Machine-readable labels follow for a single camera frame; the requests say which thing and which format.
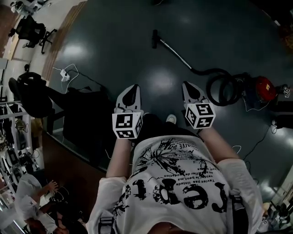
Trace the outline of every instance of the chair backrest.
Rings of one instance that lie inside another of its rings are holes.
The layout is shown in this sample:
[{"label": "chair backrest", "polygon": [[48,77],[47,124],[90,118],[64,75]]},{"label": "chair backrest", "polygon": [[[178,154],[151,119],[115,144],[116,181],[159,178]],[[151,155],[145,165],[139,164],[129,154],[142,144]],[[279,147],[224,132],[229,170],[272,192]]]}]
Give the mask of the chair backrest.
[{"label": "chair backrest", "polygon": [[19,39],[25,39],[33,42],[33,44],[37,44],[44,37],[46,28],[43,24],[37,24],[32,16],[27,16],[27,18],[20,20],[16,33]]}]

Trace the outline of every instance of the black pants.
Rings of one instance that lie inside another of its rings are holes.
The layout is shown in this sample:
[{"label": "black pants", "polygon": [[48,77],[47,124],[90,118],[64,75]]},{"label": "black pants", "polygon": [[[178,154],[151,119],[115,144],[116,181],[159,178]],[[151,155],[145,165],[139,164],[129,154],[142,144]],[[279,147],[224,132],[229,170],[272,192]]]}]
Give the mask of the black pants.
[{"label": "black pants", "polygon": [[138,138],[135,140],[135,145],[143,140],[168,135],[185,135],[197,137],[194,133],[187,129],[179,128],[171,122],[162,123],[162,121],[153,114],[146,114],[143,117],[143,125]]}]

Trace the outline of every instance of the hand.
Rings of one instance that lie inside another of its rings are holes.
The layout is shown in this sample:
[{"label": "hand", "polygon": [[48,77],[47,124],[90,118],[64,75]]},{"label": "hand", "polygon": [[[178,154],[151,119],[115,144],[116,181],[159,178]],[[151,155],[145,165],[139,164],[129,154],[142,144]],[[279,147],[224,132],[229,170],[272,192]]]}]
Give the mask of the hand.
[{"label": "hand", "polygon": [[56,192],[58,190],[58,184],[55,181],[51,181],[48,185],[49,190]]}]

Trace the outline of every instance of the white cube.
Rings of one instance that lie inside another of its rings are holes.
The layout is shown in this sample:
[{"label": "white cube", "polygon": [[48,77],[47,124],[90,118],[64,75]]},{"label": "white cube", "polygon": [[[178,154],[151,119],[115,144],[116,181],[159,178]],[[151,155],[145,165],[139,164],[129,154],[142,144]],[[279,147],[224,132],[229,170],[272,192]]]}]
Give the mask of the white cube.
[{"label": "white cube", "polygon": [[136,139],[142,127],[142,113],[112,114],[112,127],[119,139]]},{"label": "white cube", "polygon": [[210,128],[216,117],[212,103],[186,105],[185,118],[194,129]]}]

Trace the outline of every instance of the metal tube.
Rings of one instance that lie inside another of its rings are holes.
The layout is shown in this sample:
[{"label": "metal tube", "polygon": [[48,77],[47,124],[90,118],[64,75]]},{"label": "metal tube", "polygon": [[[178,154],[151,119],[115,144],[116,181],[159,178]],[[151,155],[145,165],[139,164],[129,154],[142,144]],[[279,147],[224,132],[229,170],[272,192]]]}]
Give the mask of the metal tube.
[{"label": "metal tube", "polygon": [[192,67],[179,55],[173,50],[167,43],[165,43],[162,39],[160,39],[161,43],[163,43],[169,50],[171,50],[189,69]]}]

